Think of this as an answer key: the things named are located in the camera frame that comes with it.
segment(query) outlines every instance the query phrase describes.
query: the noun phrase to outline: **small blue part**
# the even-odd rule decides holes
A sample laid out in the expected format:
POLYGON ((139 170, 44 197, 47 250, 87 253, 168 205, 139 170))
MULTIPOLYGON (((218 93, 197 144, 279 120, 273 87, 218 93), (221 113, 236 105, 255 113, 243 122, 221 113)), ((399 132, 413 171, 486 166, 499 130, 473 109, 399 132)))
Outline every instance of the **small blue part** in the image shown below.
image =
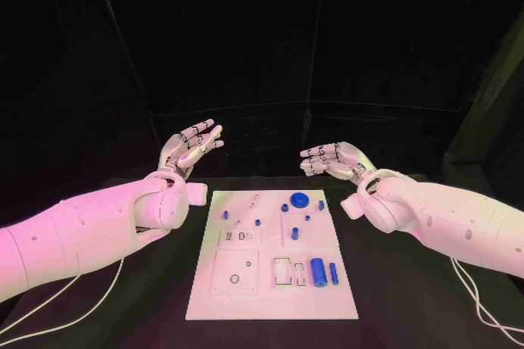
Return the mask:
POLYGON ((325 277, 325 262, 321 258, 312 259, 312 275, 315 287, 325 287, 328 285, 328 279, 325 277))
POLYGON ((292 201, 292 205, 295 207, 304 208, 304 207, 307 207, 309 205, 309 197, 302 192, 296 192, 292 195, 291 201, 292 201))
POLYGON ((330 271, 331 271, 331 282, 334 283, 334 285, 338 285, 338 276, 337 276, 335 263, 330 264, 330 271))
POLYGON ((295 241, 298 240, 298 227, 295 227, 295 228, 294 228, 292 239, 294 239, 295 241))

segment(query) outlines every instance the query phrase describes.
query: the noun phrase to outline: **cable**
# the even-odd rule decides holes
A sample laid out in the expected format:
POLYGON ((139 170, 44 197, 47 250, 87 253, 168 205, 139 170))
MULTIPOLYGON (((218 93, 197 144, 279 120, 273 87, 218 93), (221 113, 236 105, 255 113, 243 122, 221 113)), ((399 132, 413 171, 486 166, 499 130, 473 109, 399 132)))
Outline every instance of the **cable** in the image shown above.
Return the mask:
POLYGON ((517 340, 517 339, 516 339, 516 338, 510 335, 510 333, 509 333, 509 330, 516 331, 516 332, 524 332, 524 330, 523 330, 523 329, 519 329, 519 328, 513 328, 512 326, 503 326, 503 325, 500 324, 500 322, 497 321, 497 319, 496 319, 496 318, 494 318, 494 316, 491 315, 490 311, 486 309, 486 307, 484 307, 484 306, 483 306, 483 304, 481 304, 481 295, 480 295, 480 292, 478 292, 478 289, 477 289, 477 284, 475 284, 475 281, 473 280, 471 275, 468 274, 467 270, 465 270, 465 269, 464 269, 464 267, 461 266, 460 261, 458 261, 455 258, 451 258, 451 263, 452 263, 452 265, 454 265, 454 269, 455 269, 455 272, 457 272, 457 276, 460 277, 460 279, 461 279, 461 281, 462 281, 462 283, 464 283, 464 286, 467 287, 468 292, 470 292, 470 294, 471 294, 471 296, 473 296, 473 299, 475 300, 475 307, 477 307, 477 316, 478 316, 478 319, 480 319, 480 320, 483 321, 483 323, 484 323, 484 324, 487 324, 488 326, 491 326, 491 327, 494 327, 494 328, 500 328, 501 332, 506 334, 506 336, 510 338, 510 340, 512 340, 516 344, 519 344, 519 345, 522 345, 522 346, 524 347, 524 342, 519 341, 519 340, 517 340), (461 274, 461 272, 460 272, 460 270, 458 270, 458 268, 457 268, 457 267, 460 267, 460 268, 461 268, 461 270, 462 270, 464 274, 467 275, 467 277, 468 277, 468 279, 470 279, 470 281, 471 281, 471 283, 473 283, 473 289, 474 289, 474 291, 475 291, 475 294, 473 293, 473 289, 470 288, 468 283, 465 282, 464 277, 462 277, 462 274, 461 274), (486 314, 486 315, 488 315, 488 317, 491 318, 491 320, 494 321, 494 323, 496 323, 496 324, 493 324, 493 323, 487 322, 487 321, 483 319, 481 309, 483 309, 484 314, 486 314))
MULTIPOLYGON (((81 321, 89 315, 90 313, 99 308, 99 306, 102 305, 102 302, 104 301, 107 295, 110 294, 112 290, 113 290, 113 287, 115 287, 115 283, 117 282, 117 278, 119 278, 119 274, 120 274, 120 270, 123 269, 123 259, 120 260, 120 266, 119 266, 119 270, 117 270, 117 273, 115 275, 115 279, 113 279, 113 282, 112 282, 112 285, 110 285, 110 288, 107 289, 107 292, 104 293, 104 296, 102 297, 97 305, 93 307, 93 309, 90 309, 90 311, 84 314, 84 316, 77 319, 76 321, 73 321, 70 324, 65 324, 63 326, 58 326, 57 328, 54 329, 48 329, 48 330, 42 330, 41 332, 35 332, 34 334, 28 334, 28 335, 24 335, 21 336, 19 338, 15 338, 9 341, 5 341, 3 343, 0 343, 0 347, 3 347, 3 345, 8 345, 11 343, 13 343, 15 341, 19 341, 22 339, 26 339, 26 338, 31 338, 34 336, 38 336, 38 335, 42 335, 42 334, 47 334, 50 332, 55 332, 57 330, 61 330, 64 328, 67 328, 68 326, 73 326, 76 323, 78 323, 78 321, 81 321)), ((80 276, 76 277, 76 279, 70 282, 70 284, 61 289, 61 291, 55 294, 55 296, 35 309, 32 310, 19 320, 16 320, 15 323, 12 323, 6 328, 5 330, 0 332, 0 334, 9 330, 9 328, 12 328, 32 313, 37 312, 37 310, 39 310, 48 303, 50 301, 64 292, 64 290, 71 286, 71 284, 74 283, 74 281, 78 279, 80 276)))

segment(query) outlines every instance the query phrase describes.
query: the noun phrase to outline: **white pegboard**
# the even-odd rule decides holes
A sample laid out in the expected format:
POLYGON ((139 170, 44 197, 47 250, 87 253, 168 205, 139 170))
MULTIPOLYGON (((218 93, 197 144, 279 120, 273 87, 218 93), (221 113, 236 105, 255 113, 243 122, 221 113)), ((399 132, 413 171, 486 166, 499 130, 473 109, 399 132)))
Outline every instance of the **white pegboard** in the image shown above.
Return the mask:
POLYGON ((301 191, 311 199, 301 209, 289 201, 295 192, 213 193, 188 320, 359 319, 325 193, 301 191), (282 204, 289 205, 288 212, 282 204), (324 288, 314 285, 314 258, 325 262, 324 288), (331 281, 333 262, 338 285, 331 281))

